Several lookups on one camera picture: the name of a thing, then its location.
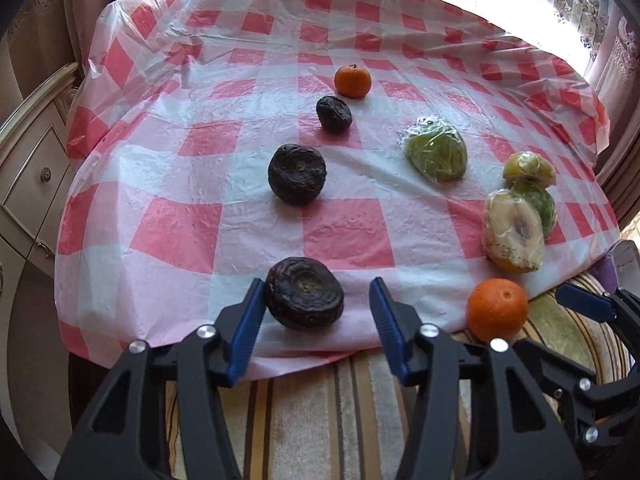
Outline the orange tangerine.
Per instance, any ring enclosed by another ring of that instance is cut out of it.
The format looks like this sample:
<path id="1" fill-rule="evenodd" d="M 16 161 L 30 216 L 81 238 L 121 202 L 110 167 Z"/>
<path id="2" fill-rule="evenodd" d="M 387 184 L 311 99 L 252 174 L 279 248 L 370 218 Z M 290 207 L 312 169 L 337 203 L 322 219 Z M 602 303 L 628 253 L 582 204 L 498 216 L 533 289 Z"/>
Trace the orange tangerine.
<path id="1" fill-rule="evenodd" d="M 370 73 L 357 64 L 340 67 L 334 74 L 334 88 L 341 96 L 349 99 L 363 99 L 372 86 Z"/>
<path id="2" fill-rule="evenodd" d="M 466 303 L 466 326 L 481 341 L 512 339 L 528 317 L 526 291 L 514 281 L 488 278 L 476 285 Z"/>

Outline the cut pale apple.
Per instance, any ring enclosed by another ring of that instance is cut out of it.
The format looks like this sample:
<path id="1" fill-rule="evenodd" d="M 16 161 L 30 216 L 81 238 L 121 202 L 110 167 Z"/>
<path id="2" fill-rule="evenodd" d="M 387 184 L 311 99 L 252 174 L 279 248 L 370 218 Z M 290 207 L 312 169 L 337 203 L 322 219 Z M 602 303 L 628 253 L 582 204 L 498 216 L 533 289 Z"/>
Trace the cut pale apple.
<path id="1" fill-rule="evenodd" d="M 504 272 L 535 272 L 544 258 L 540 215 L 520 194 L 492 192 L 483 209 L 482 245 L 486 257 Z"/>

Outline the dark wrinkled fruit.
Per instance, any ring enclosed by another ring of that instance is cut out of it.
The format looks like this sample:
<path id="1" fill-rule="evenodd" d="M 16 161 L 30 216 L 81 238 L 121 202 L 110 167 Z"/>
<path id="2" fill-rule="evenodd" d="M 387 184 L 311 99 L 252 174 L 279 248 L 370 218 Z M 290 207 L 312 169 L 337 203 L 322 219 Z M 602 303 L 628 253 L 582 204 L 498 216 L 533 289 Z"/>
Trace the dark wrinkled fruit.
<path id="1" fill-rule="evenodd" d="M 306 206 L 319 196 L 326 183 L 326 162 L 315 148 L 283 144 L 270 160 L 268 183 L 286 204 Z"/>
<path id="2" fill-rule="evenodd" d="M 344 311 L 344 290 L 320 261 L 288 257 L 272 266 L 262 292 L 270 314 L 292 330 L 309 332 L 333 325 Z"/>

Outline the purple rimmed white box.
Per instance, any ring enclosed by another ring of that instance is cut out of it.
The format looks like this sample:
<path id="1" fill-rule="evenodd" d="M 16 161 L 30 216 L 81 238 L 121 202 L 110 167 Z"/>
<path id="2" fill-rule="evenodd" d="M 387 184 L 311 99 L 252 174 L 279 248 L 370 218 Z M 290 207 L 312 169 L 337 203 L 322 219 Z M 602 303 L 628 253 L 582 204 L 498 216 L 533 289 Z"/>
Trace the purple rimmed white box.
<path id="1" fill-rule="evenodd" d="M 638 296 L 640 266 L 638 247 L 632 240 L 617 242 L 596 265 L 596 275 L 606 292 L 623 288 Z"/>

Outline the cream drawer cabinet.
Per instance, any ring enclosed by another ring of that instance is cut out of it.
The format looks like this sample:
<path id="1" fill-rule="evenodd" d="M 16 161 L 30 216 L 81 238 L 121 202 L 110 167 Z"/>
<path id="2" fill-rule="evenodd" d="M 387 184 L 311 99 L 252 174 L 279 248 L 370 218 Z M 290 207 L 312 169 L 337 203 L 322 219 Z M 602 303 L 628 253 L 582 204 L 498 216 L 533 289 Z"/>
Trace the cream drawer cabinet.
<path id="1" fill-rule="evenodd" d="M 52 210 L 62 205 L 70 176 L 66 118 L 79 87 L 78 65 L 57 70 L 1 125 L 1 414 L 12 417 L 8 339 L 14 297 L 32 252 L 54 258 L 53 240 L 41 234 L 55 227 Z"/>

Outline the wrapped green fruit half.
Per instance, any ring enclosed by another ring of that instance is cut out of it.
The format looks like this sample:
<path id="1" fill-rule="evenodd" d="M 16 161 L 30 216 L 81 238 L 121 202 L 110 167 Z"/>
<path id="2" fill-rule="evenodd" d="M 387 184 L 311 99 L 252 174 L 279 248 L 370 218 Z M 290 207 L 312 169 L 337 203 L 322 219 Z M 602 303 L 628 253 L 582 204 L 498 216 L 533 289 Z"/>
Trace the wrapped green fruit half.
<path id="1" fill-rule="evenodd" d="M 538 183 L 519 180 L 511 185 L 511 190 L 523 196 L 538 212 L 542 232 L 548 236 L 556 223 L 556 207 L 552 195 Z"/>

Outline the floral curtain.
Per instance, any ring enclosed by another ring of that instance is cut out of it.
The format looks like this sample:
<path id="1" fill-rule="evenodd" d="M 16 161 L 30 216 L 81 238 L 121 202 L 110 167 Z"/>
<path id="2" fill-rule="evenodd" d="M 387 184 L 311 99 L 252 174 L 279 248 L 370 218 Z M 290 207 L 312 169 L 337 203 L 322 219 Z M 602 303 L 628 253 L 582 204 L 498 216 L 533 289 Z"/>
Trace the floral curtain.
<path id="1" fill-rule="evenodd" d="M 616 0 L 503 0 L 511 30 L 522 28 L 585 77 L 611 122 L 602 167 L 639 143 L 639 29 Z"/>

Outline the far small dark fruit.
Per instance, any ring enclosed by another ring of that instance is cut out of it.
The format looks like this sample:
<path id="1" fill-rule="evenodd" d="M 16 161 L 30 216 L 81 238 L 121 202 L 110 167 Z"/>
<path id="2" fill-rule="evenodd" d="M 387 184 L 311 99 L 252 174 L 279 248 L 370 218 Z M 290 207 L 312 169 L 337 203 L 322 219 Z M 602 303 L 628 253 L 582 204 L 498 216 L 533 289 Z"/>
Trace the far small dark fruit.
<path id="1" fill-rule="evenodd" d="M 318 99 L 316 113 L 322 128 L 330 133 L 345 132 L 352 124 L 350 108 L 335 96 L 322 96 Z"/>

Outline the red white checkered tablecloth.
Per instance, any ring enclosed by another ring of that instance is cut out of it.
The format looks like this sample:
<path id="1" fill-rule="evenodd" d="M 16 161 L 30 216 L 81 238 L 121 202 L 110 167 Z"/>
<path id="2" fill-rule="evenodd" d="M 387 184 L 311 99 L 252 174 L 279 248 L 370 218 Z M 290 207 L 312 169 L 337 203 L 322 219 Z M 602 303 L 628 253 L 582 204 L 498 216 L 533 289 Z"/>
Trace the red white checkered tablecloth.
<path id="1" fill-rule="evenodd" d="M 334 88 L 349 64 L 371 75 L 363 99 Z M 322 96 L 348 105 L 348 130 L 322 128 Z M 398 132 L 422 116 L 462 134 L 460 181 L 427 180 L 402 151 Z M 413 298 L 427 282 L 483 281 L 496 274 L 480 244 L 484 200 L 519 151 L 556 171 L 558 222 L 541 268 L 520 279 L 537 296 L 620 235 L 593 173 L 607 134 L 603 105 L 563 60 L 440 0 L 115 1 L 70 111 L 79 168 L 55 257 L 62 341 L 106 367 L 135 339 L 173 344 L 289 256 L 353 285 L 366 280 L 356 272 L 387 286 L 395 273 Z M 268 183 L 283 144 L 326 162 L 306 206 Z M 345 348 L 349 325 L 297 335 L 266 318 L 250 371 L 359 351 Z"/>

